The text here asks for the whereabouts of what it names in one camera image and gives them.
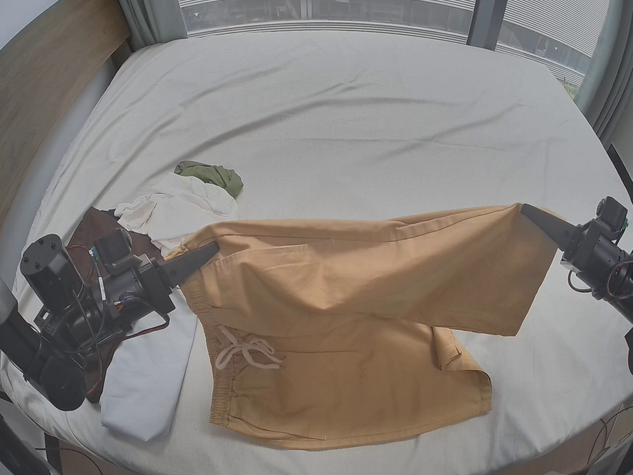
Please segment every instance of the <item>folded white cloth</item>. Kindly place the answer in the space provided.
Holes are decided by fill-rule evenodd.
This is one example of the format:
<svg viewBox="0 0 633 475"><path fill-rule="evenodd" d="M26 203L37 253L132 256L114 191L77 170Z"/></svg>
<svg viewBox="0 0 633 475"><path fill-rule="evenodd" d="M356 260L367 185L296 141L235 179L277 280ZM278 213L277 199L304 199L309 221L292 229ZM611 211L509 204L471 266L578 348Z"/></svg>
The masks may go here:
<svg viewBox="0 0 633 475"><path fill-rule="evenodd" d="M152 194L116 207L119 225L147 234L165 256L189 234L209 224L237 219L237 203L227 191L194 176L170 172Z"/></svg>
<svg viewBox="0 0 633 475"><path fill-rule="evenodd" d="M124 341L112 357L101 394L101 424L110 431L141 441L169 434L197 324L179 288L171 300L168 328ZM150 313L132 332L162 323Z"/></svg>
<svg viewBox="0 0 633 475"><path fill-rule="evenodd" d="M152 192L119 204L115 216L126 230L147 234L163 255L209 224L237 219L237 203L225 189L193 176L169 173ZM168 328L128 339L115 351L101 394L101 424L110 431L141 441L170 431L197 324L179 288L171 300L176 309ZM133 332L162 322L151 313Z"/></svg>

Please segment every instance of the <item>headboard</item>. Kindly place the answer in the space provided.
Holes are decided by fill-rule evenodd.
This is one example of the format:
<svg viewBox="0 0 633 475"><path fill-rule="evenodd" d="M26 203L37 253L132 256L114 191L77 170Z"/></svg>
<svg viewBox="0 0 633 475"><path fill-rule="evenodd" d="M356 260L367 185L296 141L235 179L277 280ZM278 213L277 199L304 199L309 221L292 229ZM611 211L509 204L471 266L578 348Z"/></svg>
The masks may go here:
<svg viewBox="0 0 633 475"><path fill-rule="evenodd" d="M129 36L118 0L60 0L0 50L0 228L37 148Z"/></svg>

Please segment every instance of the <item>building exterior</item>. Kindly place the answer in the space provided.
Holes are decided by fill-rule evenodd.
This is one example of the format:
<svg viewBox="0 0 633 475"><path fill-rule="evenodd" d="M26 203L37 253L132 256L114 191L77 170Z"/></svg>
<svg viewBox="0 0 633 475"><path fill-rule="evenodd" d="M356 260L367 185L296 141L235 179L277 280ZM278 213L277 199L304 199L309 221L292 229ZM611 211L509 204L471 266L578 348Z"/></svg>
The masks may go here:
<svg viewBox="0 0 633 475"><path fill-rule="evenodd" d="M465 43L475 0L179 0L189 36L344 29ZM497 51L580 85L609 0L508 0Z"/></svg>

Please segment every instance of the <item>brown garment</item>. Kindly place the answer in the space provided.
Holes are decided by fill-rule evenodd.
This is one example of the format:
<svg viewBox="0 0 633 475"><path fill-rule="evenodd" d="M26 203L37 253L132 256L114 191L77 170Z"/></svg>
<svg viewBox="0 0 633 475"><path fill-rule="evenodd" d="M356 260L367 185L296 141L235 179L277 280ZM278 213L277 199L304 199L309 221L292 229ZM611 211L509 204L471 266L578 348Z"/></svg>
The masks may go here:
<svg viewBox="0 0 633 475"><path fill-rule="evenodd" d="M85 212L81 222L75 229L72 237L70 238L70 242L68 243L68 247L71 247L75 244L80 244L86 248L91 248L95 239L100 238L101 236L105 236L107 233L112 232L112 230L120 227L116 222L116 218L105 211L99 211L95 208L90 208ZM130 233L132 237L132 251L136 255L142 255L146 253L148 257L154 257L157 260L162 260L160 255L160 250L156 248L149 237L144 236L143 234ZM88 275L91 268L91 257L88 252L83 248L73 248L68 250L70 257L72 258L75 266L77 267L77 271L79 274L83 276L84 279L87 279L88 283L93 283L97 280L97 273L92 272L90 276ZM103 266L99 266L99 271L102 276L106 276L107 272ZM107 367L112 361L112 356L116 348L119 346L119 342L110 343L101 348L101 363L103 366L103 375L101 380L99 381L99 363L96 356L89 357L86 361L85 367L85 382L86 388L88 390L92 389L94 384L99 381L99 384L95 388L95 390L87 396L88 400L91 403L99 402L101 398L101 392L103 391L103 382L105 380Z"/></svg>
<svg viewBox="0 0 633 475"><path fill-rule="evenodd" d="M517 334L556 251L520 209L236 221L195 233L170 257L220 245L182 287L213 366L211 422L319 449L407 438L490 410L489 378L448 328ZM280 369L248 363L271 362L254 336Z"/></svg>

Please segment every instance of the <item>bed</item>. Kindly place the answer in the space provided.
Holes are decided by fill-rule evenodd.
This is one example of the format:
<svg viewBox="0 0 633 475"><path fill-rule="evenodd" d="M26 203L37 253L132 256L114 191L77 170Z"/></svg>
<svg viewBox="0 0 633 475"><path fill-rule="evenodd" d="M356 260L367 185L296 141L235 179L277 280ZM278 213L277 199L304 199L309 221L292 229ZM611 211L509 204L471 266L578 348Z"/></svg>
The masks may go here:
<svg viewBox="0 0 633 475"><path fill-rule="evenodd" d="M129 202L185 159L240 174L242 219L380 220L525 202L580 223L606 195L631 209L589 124L540 64L415 37L263 32L134 53L65 155L28 242L67 240L88 207ZM518 336L455 332L491 376L493 411L406 441L286 451L212 426L200 325L165 440L112 434L87 401L60 412L4 356L1 382L48 433L140 473L483 474L551 450L633 389L630 326L574 293L558 260ZM14 292L32 319L39 305L20 275Z"/></svg>

